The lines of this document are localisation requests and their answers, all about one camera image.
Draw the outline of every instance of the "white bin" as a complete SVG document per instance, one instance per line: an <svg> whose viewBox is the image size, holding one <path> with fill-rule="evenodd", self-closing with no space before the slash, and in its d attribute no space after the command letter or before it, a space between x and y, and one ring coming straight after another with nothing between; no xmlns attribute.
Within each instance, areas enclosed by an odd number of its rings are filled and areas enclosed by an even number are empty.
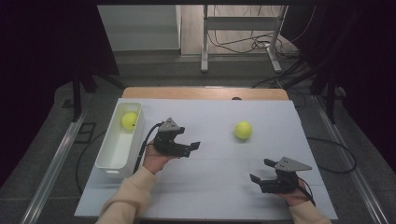
<svg viewBox="0 0 396 224"><path fill-rule="evenodd" d="M126 130L121 125L122 116L128 112L135 112L138 116L132 131ZM142 105L131 103L131 100L119 99L96 158L95 166L113 178L132 175L142 144L144 125Z"/></svg>

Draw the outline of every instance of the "ball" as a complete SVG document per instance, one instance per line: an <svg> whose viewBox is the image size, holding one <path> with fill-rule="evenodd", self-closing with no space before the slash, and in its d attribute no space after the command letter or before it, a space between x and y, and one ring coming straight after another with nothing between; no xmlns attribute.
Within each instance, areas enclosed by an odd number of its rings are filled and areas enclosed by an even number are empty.
<svg viewBox="0 0 396 224"><path fill-rule="evenodd" d="M134 129L134 126L136 126L136 121L137 114L134 112L128 112L122 116L121 124L124 129L131 131Z"/></svg>
<svg viewBox="0 0 396 224"><path fill-rule="evenodd" d="M233 133L243 140L248 139L252 132L251 125L247 121L240 121L233 128Z"/></svg>

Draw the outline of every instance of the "person's left hand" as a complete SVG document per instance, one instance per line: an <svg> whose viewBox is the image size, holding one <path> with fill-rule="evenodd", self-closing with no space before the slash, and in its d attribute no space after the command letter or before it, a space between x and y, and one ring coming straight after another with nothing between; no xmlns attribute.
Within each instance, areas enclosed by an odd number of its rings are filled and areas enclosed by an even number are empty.
<svg viewBox="0 0 396 224"><path fill-rule="evenodd" d="M153 141L151 141L146 146L145 158L143 160L143 166L148 169L152 174L157 174L157 172L161 171L161 169L168 163L170 160L175 159L177 157L174 156L166 156L161 154L155 146L152 145Z"/></svg>

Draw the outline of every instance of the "beige sleeve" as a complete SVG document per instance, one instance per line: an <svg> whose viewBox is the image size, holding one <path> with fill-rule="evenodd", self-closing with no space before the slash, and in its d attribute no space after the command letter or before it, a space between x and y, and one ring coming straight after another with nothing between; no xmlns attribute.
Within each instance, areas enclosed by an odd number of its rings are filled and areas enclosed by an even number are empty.
<svg viewBox="0 0 396 224"><path fill-rule="evenodd" d="M150 192L157 178L143 166L125 178L117 192L103 205L96 223L132 223L149 208Z"/></svg>
<svg viewBox="0 0 396 224"><path fill-rule="evenodd" d="M301 203L289 208L295 224L329 224L330 220L323 216L318 209L311 203Z"/></svg>

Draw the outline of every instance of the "white table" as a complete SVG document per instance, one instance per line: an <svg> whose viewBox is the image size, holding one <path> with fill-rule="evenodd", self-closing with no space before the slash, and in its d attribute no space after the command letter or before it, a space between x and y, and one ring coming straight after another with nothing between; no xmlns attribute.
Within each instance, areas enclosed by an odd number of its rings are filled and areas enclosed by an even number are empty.
<svg viewBox="0 0 396 224"><path fill-rule="evenodd" d="M186 128L175 139L177 143L201 141L189 158L171 160L157 174L151 207L142 218L290 220L285 202L262 194L249 179L249 174L275 179L274 168L262 160L278 161L286 156L313 167L297 174L313 190L318 210L337 219L292 101L122 100L142 104L146 118L143 136L154 124L171 117ZM240 120L253 126L246 142L233 135L233 126ZM75 215L97 217L120 182L93 167Z"/></svg>

